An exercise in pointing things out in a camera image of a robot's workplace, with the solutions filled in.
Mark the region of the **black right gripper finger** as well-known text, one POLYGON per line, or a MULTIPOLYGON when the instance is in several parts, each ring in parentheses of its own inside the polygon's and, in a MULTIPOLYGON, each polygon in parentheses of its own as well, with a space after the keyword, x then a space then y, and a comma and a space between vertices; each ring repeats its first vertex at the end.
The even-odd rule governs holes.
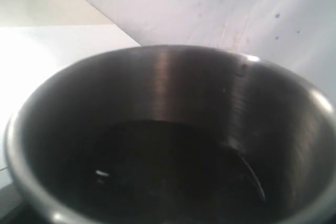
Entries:
POLYGON ((1 223, 39 223, 39 217, 23 200, 14 184, 1 189, 1 223))

